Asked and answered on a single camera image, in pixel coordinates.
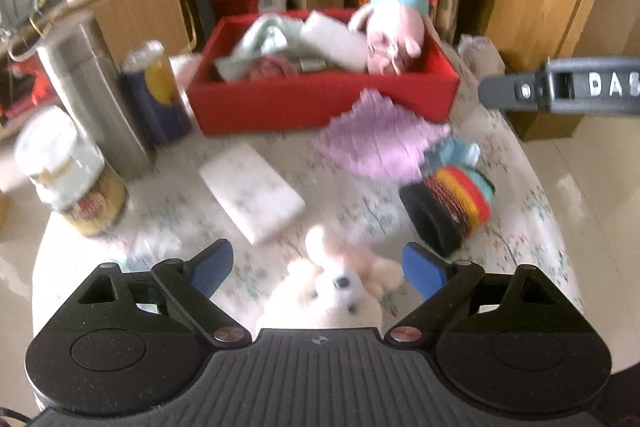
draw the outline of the metal bottle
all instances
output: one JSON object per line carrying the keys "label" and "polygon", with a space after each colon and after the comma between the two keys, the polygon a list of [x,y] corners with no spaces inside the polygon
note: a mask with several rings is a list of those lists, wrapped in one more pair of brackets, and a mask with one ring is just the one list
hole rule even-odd
{"label": "metal bottle", "polygon": [[153,167],[155,151],[118,87],[118,71],[91,12],[55,26],[38,56],[66,110],[115,171],[136,178]]}

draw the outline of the floral pattern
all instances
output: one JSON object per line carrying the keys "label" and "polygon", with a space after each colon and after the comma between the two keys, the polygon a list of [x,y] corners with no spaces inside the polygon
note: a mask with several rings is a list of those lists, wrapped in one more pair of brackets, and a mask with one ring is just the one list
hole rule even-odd
{"label": "floral pattern", "polygon": [[[479,169],[497,189],[492,219],[468,238],[456,257],[498,273],[512,273],[519,263],[536,264],[582,309],[558,224],[518,140],[499,114],[479,105],[477,81],[450,48],[445,51],[462,79],[452,128],[457,136],[480,145]],[[124,271],[146,270],[167,257],[189,259],[219,237],[231,241],[235,264],[212,300],[249,330],[262,314],[262,303],[286,275],[287,264],[305,255],[306,230],[316,223],[399,261],[402,247],[419,238],[399,200],[398,186],[335,166],[314,149],[317,135],[207,138],[194,132],[162,149],[154,172],[130,184],[124,217],[104,237],[81,237],[52,214],[33,270],[34,332],[99,263],[115,261]],[[198,175],[204,162],[240,141],[250,143],[306,201],[299,220],[274,241],[257,247],[242,237]],[[386,295],[385,325],[394,324],[421,301],[407,283]]]}

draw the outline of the white tablecloth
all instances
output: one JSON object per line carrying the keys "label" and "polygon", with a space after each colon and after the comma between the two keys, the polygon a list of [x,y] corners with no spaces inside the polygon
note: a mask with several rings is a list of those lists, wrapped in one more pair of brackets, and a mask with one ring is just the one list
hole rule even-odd
{"label": "white tablecloth", "polygon": [[[512,273],[521,263],[535,264],[582,309],[558,224],[527,157],[501,115],[479,105],[470,71],[452,50],[446,52],[462,78],[451,115],[454,133],[480,145],[479,169],[497,190],[491,220],[454,257],[472,259],[497,273]],[[262,313],[262,303],[285,276],[287,263],[305,255],[306,230],[316,223],[399,261],[402,247],[419,238],[398,187],[337,168],[312,147],[316,135],[313,131],[207,138],[194,133],[159,152],[154,172],[130,185],[122,221],[99,239],[82,237],[60,215],[51,214],[33,270],[34,333],[99,263],[115,261],[124,271],[148,269],[162,257],[190,259],[219,237],[233,244],[235,264],[212,300],[249,330]],[[249,245],[198,175],[206,160],[242,140],[306,201],[303,216],[276,241],[261,247]],[[163,252],[156,248],[158,241]],[[155,254],[145,251],[145,245]],[[420,302],[407,283],[387,295],[385,326]]]}

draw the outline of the white sponge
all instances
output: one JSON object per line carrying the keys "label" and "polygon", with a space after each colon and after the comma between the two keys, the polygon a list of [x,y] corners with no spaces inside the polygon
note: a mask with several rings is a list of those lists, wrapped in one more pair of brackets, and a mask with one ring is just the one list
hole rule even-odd
{"label": "white sponge", "polygon": [[347,25],[313,11],[300,31],[300,40],[326,60],[344,70],[362,73],[367,69],[367,37]]}
{"label": "white sponge", "polygon": [[273,237],[305,208],[297,192],[247,143],[213,158],[200,175],[252,245]]}

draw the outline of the white lettering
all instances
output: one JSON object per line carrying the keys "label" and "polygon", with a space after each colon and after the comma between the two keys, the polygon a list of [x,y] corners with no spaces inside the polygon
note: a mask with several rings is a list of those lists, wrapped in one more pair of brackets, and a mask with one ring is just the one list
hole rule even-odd
{"label": "white lettering", "polygon": [[637,71],[633,71],[629,75],[629,89],[631,90],[631,96],[640,94],[640,73]]}
{"label": "white lettering", "polygon": [[589,91],[591,96],[599,96],[602,92],[602,81],[599,73],[589,73]]}
{"label": "white lettering", "polygon": [[618,76],[616,73],[611,77],[611,86],[609,87],[609,96],[612,96],[613,93],[616,92],[618,96],[622,96],[622,86],[620,86],[620,81],[618,80]]}

